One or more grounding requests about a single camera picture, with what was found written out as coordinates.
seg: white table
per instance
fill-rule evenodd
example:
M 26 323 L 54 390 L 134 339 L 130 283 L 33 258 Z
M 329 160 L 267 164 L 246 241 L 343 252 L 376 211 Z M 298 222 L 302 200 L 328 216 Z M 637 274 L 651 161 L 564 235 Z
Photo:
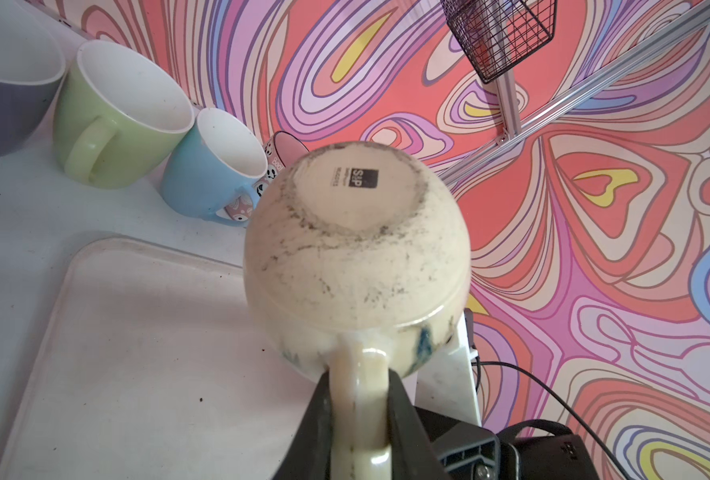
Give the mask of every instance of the white table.
M 83 38 L 27 5 L 68 61 Z M 0 455 L 72 255 L 126 235 L 242 264 L 245 230 L 181 216 L 156 187 L 162 168 L 121 190 L 67 178 L 51 150 L 49 112 L 24 149 L 0 158 Z

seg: printed logo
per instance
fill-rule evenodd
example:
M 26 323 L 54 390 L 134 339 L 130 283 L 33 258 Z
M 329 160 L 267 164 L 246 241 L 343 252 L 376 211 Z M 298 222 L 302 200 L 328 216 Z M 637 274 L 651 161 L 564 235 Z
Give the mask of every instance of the printed logo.
M 379 170 L 368 168 L 352 168 L 350 187 L 376 188 L 379 181 Z

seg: mug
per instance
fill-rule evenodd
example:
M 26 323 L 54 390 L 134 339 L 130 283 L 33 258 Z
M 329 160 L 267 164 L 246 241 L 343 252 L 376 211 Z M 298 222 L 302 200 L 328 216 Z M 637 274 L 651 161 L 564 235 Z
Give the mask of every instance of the mug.
M 161 196 L 179 214 L 245 226 L 220 214 L 242 194 L 256 206 L 253 184 L 266 173 L 267 157 L 251 130 L 224 110 L 204 108 L 168 159 Z
M 54 149 L 68 177 L 121 188 L 147 175 L 195 121 L 181 87 L 162 68 L 117 43 L 78 48 L 54 113 Z
M 21 6 L 0 2 L 0 156 L 32 135 L 64 72 L 53 37 Z
M 285 131 L 275 132 L 270 140 L 264 144 L 264 153 L 267 155 L 267 174 L 254 184 L 254 190 L 256 190 L 257 195 L 261 197 L 264 189 L 281 173 L 281 170 L 297 163 L 297 160 L 309 151 L 292 134 Z M 253 210 L 251 197 L 247 195 L 241 195 L 225 207 L 227 216 L 233 220 L 240 221 L 247 220 Z
M 267 188 L 246 230 L 251 315 L 298 371 L 329 370 L 331 478 L 390 478 L 389 370 L 449 341 L 470 282 L 469 235 L 446 185 L 385 145 L 314 150 Z

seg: black cable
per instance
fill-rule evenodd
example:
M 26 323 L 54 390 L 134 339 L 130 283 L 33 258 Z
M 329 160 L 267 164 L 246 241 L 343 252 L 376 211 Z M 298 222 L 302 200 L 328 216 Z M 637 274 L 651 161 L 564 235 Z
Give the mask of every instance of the black cable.
M 522 374 L 526 375 L 528 378 L 532 379 L 534 382 L 537 382 L 537 383 L 539 384 L 539 386 L 542 387 L 542 389 L 546 390 L 547 393 L 549 393 L 549 394 L 552 396 L 552 398 L 554 398 L 555 400 L 557 400 L 557 401 L 563 406 L 563 408 L 565 408 L 566 410 L 568 410 L 568 413 L 570 413 L 574 418 L 576 418 L 576 421 L 579 422 L 579 424 L 580 424 L 582 427 L 584 427 L 584 430 L 587 430 L 587 433 L 590 434 L 590 437 L 592 437 L 592 439 L 595 440 L 595 441 L 598 443 L 598 445 L 600 446 L 600 448 L 603 449 L 603 452 L 605 452 L 605 454 L 608 456 L 608 458 L 610 459 L 610 461 L 611 461 L 611 462 L 614 464 L 614 466 L 619 470 L 619 472 L 621 473 L 621 476 L 624 477 L 625 480 L 632 480 L 632 477 L 630 477 L 629 475 L 627 475 L 627 472 L 624 470 L 624 467 L 622 467 L 622 466 L 621 466 L 621 463 L 619 463 L 619 460 L 618 460 L 618 458 L 616 458 L 616 455 L 614 455 L 614 453 L 605 445 L 605 443 L 604 443 L 602 440 L 600 440 L 600 437 L 598 436 L 598 434 L 595 433 L 594 430 L 593 430 L 592 428 L 590 428 L 589 425 L 587 425 L 587 422 L 585 422 L 584 419 L 582 419 L 582 417 L 580 417 L 579 414 L 578 414 L 577 412 L 575 412 L 574 409 L 571 408 L 571 406 L 570 406 L 568 403 L 565 402 L 565 400 L 563 400 L 563 398 L 560 398 L 560 396 L 558 396 L 557 393 L 553 392 L 552 389 L 549 388 L 546 383 L 542 382 L 542 380 L 540 380 L 539 378 L 537 378 L 533 373 L 529 372 L 528 370 L 522 369 L 521 367 L 519 367 L 519 366 L 517 366 L 517 365 L 513 365 L 512 363 L 507 363 L 507 362 L 481 362 L 481 361 L 480 361 L 480 357 L 478 357 L 478 358 L 476 359 L 476 364 L 477 364 L 477 366 L 478 366 L 478 372 L 480 371 L 480 366 L 481 366 L 481 365 L 483 365 L 483 366 L 487 366 L 487 365 L 505 366 L 505 367 L 508 367 L 508 368 L 510 368 L 510 369 L 515 369 L 515 370 L 521 372 Z
M 477 393 L 480 390 L 480 374 L 482 373 L 480 371 L 480 355 L 475 357 L 475 365 L 478 366 L 478 379 L 475 380 L 475 393 Z

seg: cream mug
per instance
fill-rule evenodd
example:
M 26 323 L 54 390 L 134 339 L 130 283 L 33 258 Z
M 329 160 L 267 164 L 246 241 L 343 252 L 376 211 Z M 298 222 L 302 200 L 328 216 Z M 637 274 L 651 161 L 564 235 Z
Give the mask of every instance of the cream mug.
M 310 152 L 251 216 L 245 290 L 297 370 L 330 371 L 331 479 L 389 479 L 389 370 L 418 369 L 450 340 L 469 292 L 469 235 L 443 182 L 381 144 Z

